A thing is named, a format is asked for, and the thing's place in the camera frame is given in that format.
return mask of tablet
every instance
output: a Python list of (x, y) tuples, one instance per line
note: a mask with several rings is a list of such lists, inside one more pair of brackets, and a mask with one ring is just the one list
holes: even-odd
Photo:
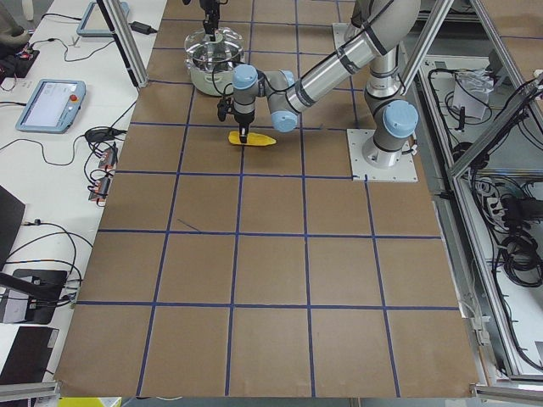
[(36, 133), (64, 133), (85, 97), (85, 82), (42, 79), (15, 128)]
[[(120, 2), (120, 7), (124, 12), (125, 17), (128, 17), (128, 13), (130, 12), (128, 3)], [(77, 34), (80, 36), (111, 36), (108, 25), (96, 2), (89, 3), (81, 22), (77, 26)]]

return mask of white desk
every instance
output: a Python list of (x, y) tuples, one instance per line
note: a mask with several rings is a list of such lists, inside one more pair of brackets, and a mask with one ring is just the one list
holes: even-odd
[[(165, 7), (165, 0), (126, 0), (130, 5), (129, 21), (137, 20), (159, 27)], [(81, 17), (88, 5), (88, 0), (55, 0), (49, 13), (67, 14)], [(77, 23), (60, 17), (46, 17), (38, 26), (31, 42), (46, 40), (50, 37), (62, 39), (66, 44), (77, 38)], [(148, 63), (156, 35), (145, 36), (134, 33), (143, 62)], [(94, 49), (102, 47), (110, 38), (80, 38), (76, 47), (69, 47), (68, 59), (87, 56)], [(26, 103), (40, 79), (73, 79), (85, 81), (87, 95), (81, 111), (72, 127), (62, 135), (21, 133), (14, 126), (22, 112), (20, 106), (0, 107), (0, 146), (17, 138), (30, 138), (45, 145), (45, 154), (50, 161), (65, 163), (71, 158), (71, 146), (74, 139), (87, 129), (98, 125), (111, 125), (137, 98), (137, 91), (120, 58), (115, 44), (109, 45), (90, 59), (81, 62), (66, 63), (63, 60), (64, 47), (59, 42), (43, 42), (36, 45), (41, 53), (25, 79), (17, 80), (12, 92), (0, 91), (0, 101)], [(3, 87), (10, 88), (12, 80), (7, 79)], [(115, 127), (127, 129), (132, 112), (129, 112)], [(102, 215), (95, 203), (89, 202), (87, 179), (83, 165), (90, 153), (84, 139), (76, 144), (76, 159), (67, 167), (45, 164), (38, 145), (18, 142), (0, 152), (0, 185), (26, 204), (25, 220), (39, 218), (65, 227), (68, 231), (79, 233), (94, 240), (98, 223)], [(93, 158), (89, 169), (97, 167)], [(35, 237), (54, 232), (51, 226), (21, 227), (14, 248)], [(77, 239), (78, 259), (76, 266), (84, 273), (90, 255), (90, 248)], [(17, 253), (10, 260), (23, 259), (62, 259), (71, 261), (72, 247), (67, 236), (54, 236), (41, 240), (29, 248)], [(59, 267), (53, 263), (31, 265), (6, 265), (5, 271), (12, 273), (18, 268), (43, 268), (67, 270), (68, 266)], [(72, 310), (58, 308), (49, 326), (59, 329), (59, 338), (49, 361), (48, 369), (55, 371)], [(7, 358), (17, 326), (0, 324), (0, 366)]]

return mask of silver arm segment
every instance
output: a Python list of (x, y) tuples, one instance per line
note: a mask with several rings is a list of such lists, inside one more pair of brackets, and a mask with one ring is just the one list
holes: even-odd
[[(297, 80), (281, 98), (270, 98), (268, 103), (272, 114), (278, 111), (302, 113), (375, 58), (378, 58), (378, 61), (372, 67), (378, 74), (385, 74), (382, 70), (387, 70), (392, 64), (395, 66), (395, 60), (392, 62), (395, 55), (390, 55), (389, 52), (395, 49), (415, 24), (420, 0), (376, 0), (360, 3), (357, 7), (361, 10), (362, 32)], [(374, 76), (371, 84), (378, 89), (381, 79), (383, 78)]]

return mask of brown cardboard floor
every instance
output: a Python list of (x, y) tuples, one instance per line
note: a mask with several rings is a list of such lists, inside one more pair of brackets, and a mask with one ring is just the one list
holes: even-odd
[[(462, 397), (477, 381), (422, 167), (350, 179), (360, 77), (271, 148), (227, 142), (194, 90), (170, 0), (56, 377), (66, 396)], [(333, 48), (345, 2), (235, 0), (223, 25), (263, 69)]]

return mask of black monitor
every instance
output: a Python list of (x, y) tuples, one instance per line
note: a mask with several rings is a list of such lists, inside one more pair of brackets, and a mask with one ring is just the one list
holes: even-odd
[(6, 263), (25, 215), (25, 204), (0, 186), (0, 265)]

